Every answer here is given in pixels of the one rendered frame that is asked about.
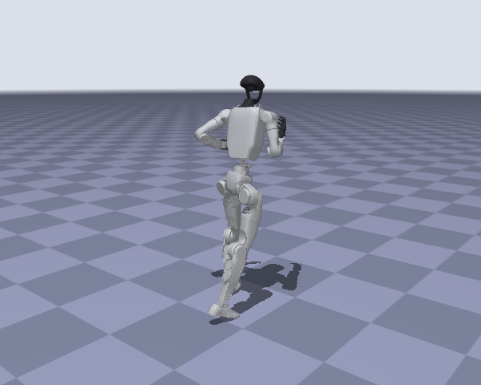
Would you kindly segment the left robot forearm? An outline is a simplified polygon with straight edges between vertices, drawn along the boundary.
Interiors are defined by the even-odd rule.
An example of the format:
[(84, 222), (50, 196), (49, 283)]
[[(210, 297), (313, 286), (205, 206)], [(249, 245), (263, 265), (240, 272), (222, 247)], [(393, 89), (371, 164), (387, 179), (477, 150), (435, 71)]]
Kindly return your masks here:
[(215, 137), (212, 137), (209, 134), (208, 134), (208, 140), (202, 144), (206, 146), (210, 146), (215, 149), (227, 148), (226, 141), (217, 140)]

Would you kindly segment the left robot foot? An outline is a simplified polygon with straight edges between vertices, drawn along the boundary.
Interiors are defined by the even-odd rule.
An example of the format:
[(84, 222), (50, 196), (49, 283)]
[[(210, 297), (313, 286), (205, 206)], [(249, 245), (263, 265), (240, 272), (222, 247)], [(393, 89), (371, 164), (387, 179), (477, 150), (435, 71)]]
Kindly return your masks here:
[[(241, 280), (239, 280), (239, 282), (237, 283), (236, 287), (234, 288), (234, 291), (238, 290), (238, 289), (241, 287), (241, 285), (242, 285), (242, 282), (241, 282)], [(233, 291), (233, 292), (234, 292), (234, 291)]]

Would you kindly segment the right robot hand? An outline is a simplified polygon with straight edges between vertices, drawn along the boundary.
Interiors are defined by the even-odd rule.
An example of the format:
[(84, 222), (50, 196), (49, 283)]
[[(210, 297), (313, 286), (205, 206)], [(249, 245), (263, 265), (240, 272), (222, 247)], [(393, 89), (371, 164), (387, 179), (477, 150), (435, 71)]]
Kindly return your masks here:
[(280, 131), (278, 131), (278, 134), (279, 134), (280, 138), (283, 138), (283, 137), (285, 137), (286, 119), (285, 119), (285, 117), (282, 117), (282, 116), (280, 116), (280, 118), (282, 118), (282, 120), (281, 119), (278, 119), (278, 120), (280, 120), (282, 122), (282, 124), (280, 122), (277, 122), (281, 126), (281, 127), (278, 126), (278, 129), (280, 130)]

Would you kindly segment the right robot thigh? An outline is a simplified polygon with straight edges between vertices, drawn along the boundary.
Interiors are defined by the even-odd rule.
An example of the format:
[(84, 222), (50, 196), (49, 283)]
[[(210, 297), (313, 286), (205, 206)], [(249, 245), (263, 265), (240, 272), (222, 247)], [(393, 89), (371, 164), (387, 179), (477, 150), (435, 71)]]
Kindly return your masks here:
[(231, 243), (227, 253), (232, 259), (234, 249), (243, 245), (249, 251), (261, 220), (262, 195), (251, 184), (242, 184), (240, 187), (239, 201), (246, 205), (240, 215), (240, 234), (237, 242)]

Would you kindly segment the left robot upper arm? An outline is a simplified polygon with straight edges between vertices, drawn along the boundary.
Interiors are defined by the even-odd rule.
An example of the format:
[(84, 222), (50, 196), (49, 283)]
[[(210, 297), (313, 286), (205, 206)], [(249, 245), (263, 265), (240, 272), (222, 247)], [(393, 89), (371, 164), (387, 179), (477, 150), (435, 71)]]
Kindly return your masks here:
[(228, 126), (228, 115), (230, 111), (230, 109), (224, 109), (214, 119), (209, 120), (204, 126), (198, 128), (194, 134), (197, 140), (204, 143), (208, 140), (209, 132), (214, 132), (224, 125)]

